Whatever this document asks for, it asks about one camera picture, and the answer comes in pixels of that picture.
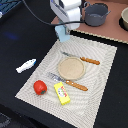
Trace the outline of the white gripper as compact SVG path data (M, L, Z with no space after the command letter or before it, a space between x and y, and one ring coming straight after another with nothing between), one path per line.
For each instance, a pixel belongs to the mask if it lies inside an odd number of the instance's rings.
M58 16L58 18L66 24L69 30L77 29L80 26L80 8L79 4L65 4L58 5L56 3L50 4L51 9Z

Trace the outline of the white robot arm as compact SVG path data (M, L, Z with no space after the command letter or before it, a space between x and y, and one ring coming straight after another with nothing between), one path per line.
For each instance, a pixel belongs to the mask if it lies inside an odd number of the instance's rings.
M81 0L50 0L50 6L66 31L77 29L80 26Z

